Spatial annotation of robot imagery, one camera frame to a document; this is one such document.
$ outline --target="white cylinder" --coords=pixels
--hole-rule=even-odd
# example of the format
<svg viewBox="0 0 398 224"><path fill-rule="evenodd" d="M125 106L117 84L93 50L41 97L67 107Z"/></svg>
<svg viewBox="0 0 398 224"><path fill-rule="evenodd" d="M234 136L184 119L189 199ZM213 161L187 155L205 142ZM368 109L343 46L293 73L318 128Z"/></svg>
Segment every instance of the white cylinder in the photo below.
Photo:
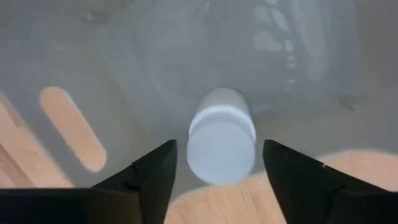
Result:
<svg viewBox="0 0 398 224"><path fill-rule="evenodd" d="M207 94L192 119L188 164L210 184L234 184L254 166L256 130L238 92L219 88Z"/></svg>

